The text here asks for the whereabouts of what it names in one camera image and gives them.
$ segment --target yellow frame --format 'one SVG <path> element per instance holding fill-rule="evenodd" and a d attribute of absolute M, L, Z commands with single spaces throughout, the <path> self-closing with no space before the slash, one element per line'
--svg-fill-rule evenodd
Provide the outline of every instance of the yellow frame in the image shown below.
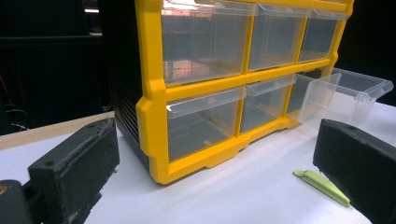
<path fill-rule="evenodd" d="M 309 7 L 328 9 L 352 14 L 353 0 L 345 3 L 334 3 L 319 0 L 240 0 L 246 3 L 267 3 L 294 7 Z M 294 64 L 267 69 L 258 72 L 248 72 L 248 51 L 245 52 L 243 72 L 239 76 L 224 77 L 215 80 L 177 86 L 166 87 L 163 80 L 163 48 L 161 26 L 162 0 L 135 0 L 136 17 L 139 35 L 140 59 L 142 68 L 143 97 L 136 105 L 136 113 L 139 127 L 140 146 L 148 156 L 149 172 L 153 179 L 161 184 L 171 183 L 183 176 L 192 174 L 202 168 L 210 168 L 234 157 L 241 149 L 251 142 L 265 135 L 290 128 L 295 121 L 286 117 L 286 109 L 283 116 L 271 121 L 247 133 L 238 132 L 242 115 L 242 103 L 239 102 L 235 135 L 222 143 L 193 153 L 190 156 L 169 162 L 167 143 L 167 114 L 166 103 L 188 97 L 202 95 L 214 91 L 222 91 L 234 87 L 245 86 L 249 83 L 263 81 L 275 77 L 282 77 L 302 71 L 313 70 L 322 67 L 333 67 L 338 55 L 337 50 L 341 41 L 342 33 L 346 25 L 345 21 L 339 21 L 336 33 L 327 59 L 309 63 Z M 254 17 L 251 16 L 248 26 L 248 37 L 252 34 Z M 304 32 L 300 34 L 299 47 L 303 41 Z"/>

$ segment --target black side vent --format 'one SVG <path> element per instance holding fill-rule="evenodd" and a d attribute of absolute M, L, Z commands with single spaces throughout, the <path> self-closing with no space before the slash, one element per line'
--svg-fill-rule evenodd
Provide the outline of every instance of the black side vent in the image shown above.
<path fill-rule="evenodd" d="M 129 131 L 136 143 L 139 144 L 139 129 L 137 127 L 136 108 L 126 94 L 118 88 L 118 98 L 120 104 L 120 122 Z"/>

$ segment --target green clip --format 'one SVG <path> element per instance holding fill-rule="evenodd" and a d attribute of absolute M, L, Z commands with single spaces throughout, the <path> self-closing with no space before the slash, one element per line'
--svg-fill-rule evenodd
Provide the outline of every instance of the green clip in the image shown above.
<path fill-rule="evenodd" d="M 339 190 L 330 180 L 325 179 L 323 176 L 311 171 L 302 171 L 297 169 L 293 172 L 295 175 L 299 176 L 306 183 L 314 186 L 318 190 L 327 194 L 329 197 L 333 198 L 345 207 L 350 206 L 350 200 Z"/>

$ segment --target green object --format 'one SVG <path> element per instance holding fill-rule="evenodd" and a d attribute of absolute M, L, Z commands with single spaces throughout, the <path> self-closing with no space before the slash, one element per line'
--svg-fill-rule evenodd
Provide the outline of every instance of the green object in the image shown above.
<path fill-rule="evenodd" d="M 333 198 L 343 206 L 350 206 L 347 196 L 345 196 L 345 194 L 343 194 L 343 192 L 341 192 L 341 190 L 339 190 L 330 180 L 325 179 L 323 176 L 311 170 L 302 171 L 297 169 L 293 173 L 299 176 L 306 183 L 327 194 L 329 197 Z"/>

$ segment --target white table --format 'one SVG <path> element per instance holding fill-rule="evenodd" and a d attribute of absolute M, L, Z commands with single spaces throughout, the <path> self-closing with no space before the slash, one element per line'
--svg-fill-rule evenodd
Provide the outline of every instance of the white table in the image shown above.
<path fill-rule="evenodd" d="M 360 128 L 396 146 L 396 107 L 375 103 Z M 272 133 L 169 186 L 151 179 L 119 135 L 120 165 L 86 223 L 370 223 L 292 174 L 318 172 L 312 164 L 317 133 L 307 125 Z M 69 135 L 0 150 L 0 179 L 24 184 L 27 167 Z"/>

